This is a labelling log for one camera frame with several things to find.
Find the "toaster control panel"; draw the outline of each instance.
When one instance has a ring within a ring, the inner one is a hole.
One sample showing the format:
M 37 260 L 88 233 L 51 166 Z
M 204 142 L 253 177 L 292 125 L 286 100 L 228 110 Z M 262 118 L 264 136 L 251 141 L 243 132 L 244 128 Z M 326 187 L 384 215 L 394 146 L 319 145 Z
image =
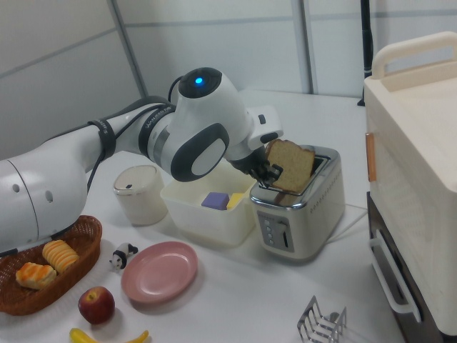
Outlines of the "toaster control panel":
M 270 247 L 294 252 L 288 219 L 257 211 L 263 242 Z

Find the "slice of bread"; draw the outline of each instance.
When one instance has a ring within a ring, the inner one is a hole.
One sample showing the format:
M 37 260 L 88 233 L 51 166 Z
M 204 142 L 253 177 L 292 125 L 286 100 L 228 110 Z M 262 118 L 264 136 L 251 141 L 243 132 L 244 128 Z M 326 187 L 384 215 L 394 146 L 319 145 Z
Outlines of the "slice of bread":
M 315 152 L 304 149 L 292 141 L 275 139 L 266 147 L 266 158 L 270 165 L 283 168 L 273 187 L 285 192 L 300 194 L 308 184 L 313 171 Z

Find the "toy banana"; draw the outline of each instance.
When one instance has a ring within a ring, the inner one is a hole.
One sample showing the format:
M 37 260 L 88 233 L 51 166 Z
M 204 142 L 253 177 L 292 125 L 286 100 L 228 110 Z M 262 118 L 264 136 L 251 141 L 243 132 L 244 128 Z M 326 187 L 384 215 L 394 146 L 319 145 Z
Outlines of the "toy banana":
M 142 343 L 149 337 L 149 331 L 145 330 L 137 338 L 132 339 L 126 343 Z M 92 339 L 87 333 L 81 329 L 73 328 L 70 330 L 71 343 L 98 343 L 95 339 Z

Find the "red apple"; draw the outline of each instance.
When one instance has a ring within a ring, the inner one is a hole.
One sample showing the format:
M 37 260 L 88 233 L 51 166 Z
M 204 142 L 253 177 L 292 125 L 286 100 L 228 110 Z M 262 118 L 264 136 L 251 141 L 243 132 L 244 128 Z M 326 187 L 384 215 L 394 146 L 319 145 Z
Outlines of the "red apple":
M 107 322 L 114 314 L 114 298 L 105 287 L 88 289 L 78 302 L 79 312 L 91 324 Z

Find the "purple sponge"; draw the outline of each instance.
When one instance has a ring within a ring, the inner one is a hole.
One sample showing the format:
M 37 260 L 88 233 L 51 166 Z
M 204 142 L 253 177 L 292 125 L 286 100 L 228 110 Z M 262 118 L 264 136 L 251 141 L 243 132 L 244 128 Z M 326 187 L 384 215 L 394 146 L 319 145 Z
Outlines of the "purple sponge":
M 209 207 L 212 209 L 225 210 L 227 209 L 227 204 L 229 203 L 229 200 L 230 198 L 227 193 L 211 192 L 203 200 L 201 206 Z

